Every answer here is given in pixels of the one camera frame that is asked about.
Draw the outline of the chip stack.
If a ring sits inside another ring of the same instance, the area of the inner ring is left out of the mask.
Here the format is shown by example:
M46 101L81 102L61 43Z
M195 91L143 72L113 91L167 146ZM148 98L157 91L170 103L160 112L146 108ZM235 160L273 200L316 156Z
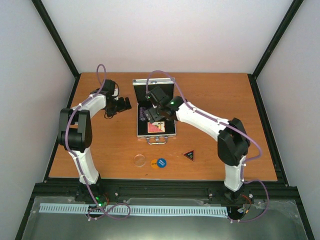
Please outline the chip stack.
M139 108L138 119L139 119L140 121L147 121L147 120L148 120L148 118L147 118L146 115L145 115L145 111L146 111L146 110L147 110L146 107L140 107L140 108Z

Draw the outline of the red playing card deck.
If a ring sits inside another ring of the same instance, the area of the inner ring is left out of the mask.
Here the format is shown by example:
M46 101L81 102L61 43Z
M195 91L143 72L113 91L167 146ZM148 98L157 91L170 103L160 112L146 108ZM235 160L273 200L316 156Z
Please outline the red playing card deck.
M165 122L164 121L156 121L153 123L147 123L147 132L148 133L164 133L165 129Z

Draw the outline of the aluminium poker case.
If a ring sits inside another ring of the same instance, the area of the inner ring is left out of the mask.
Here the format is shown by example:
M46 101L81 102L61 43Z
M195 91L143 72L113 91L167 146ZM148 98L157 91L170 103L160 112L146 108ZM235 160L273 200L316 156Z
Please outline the aluminium poker case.
M149 145L164 145L168 138L177 134L176 122L161 116L156 102L151 102L152 97L146 90L161 90L171 100L174 97L175 84L169 77L151 79L133 79L132 85L137 101L137 137L145 139Z

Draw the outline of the clear round tube lid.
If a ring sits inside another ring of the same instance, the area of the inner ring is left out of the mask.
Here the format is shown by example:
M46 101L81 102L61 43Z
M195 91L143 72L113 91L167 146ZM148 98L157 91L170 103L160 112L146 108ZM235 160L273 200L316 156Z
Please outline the clear round tube lid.
M142 167L145 165L146 163L146 157L143 154L137 154L134 158L133 158L133 163L137 166L137 167Z

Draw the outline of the orange round button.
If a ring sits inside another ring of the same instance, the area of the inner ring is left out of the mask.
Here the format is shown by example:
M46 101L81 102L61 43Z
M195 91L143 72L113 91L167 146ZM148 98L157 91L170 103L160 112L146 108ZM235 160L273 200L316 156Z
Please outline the orange round button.
M157 165L157 159L153 159L150 161L150 166L153 168L153 169L158 169L158 165Z

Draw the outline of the blue small blind button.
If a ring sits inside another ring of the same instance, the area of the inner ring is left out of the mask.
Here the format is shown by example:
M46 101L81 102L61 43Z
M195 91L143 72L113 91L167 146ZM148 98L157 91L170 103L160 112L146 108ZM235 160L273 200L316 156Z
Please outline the blue small blind button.
M158 158L156 165L158 168L165 168L167 166L167 161L164 158Z

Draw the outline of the black triangular dealer button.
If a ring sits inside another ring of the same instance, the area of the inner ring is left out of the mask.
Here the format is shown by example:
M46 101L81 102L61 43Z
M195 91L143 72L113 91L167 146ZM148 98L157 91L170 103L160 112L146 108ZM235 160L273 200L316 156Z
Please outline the black triangular dealer button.
M183 156L193 162L195 161L195 151L194 150L190 150L190 151L183 153Z

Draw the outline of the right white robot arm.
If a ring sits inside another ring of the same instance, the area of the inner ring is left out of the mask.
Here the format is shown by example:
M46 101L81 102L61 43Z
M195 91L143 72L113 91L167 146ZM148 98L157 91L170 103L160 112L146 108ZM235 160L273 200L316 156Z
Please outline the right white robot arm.
M189 124L212 137L217 142L217 155L224 163L224 188L220 195L234 203L243 191L244 167L250 141L242 122L228 120L197 108L182 96L171 98L160 87L146 91L152 107L145 111L150 123L163 119Z

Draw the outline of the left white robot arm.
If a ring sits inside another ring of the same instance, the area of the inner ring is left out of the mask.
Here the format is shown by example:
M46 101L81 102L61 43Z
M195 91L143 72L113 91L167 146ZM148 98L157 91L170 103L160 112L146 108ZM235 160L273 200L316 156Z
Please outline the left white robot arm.
M90 185L86 195L92 201L103 198L104 188L98 184L100 177L91 154L93 141L91 119L99 111L104 111L106 119L113 118L117 113L130 110L129 98L119 97L119 86L105 79L102 86L92 91L87 99L73 108L63 108L59 114L58 144L72 157L82 184Z

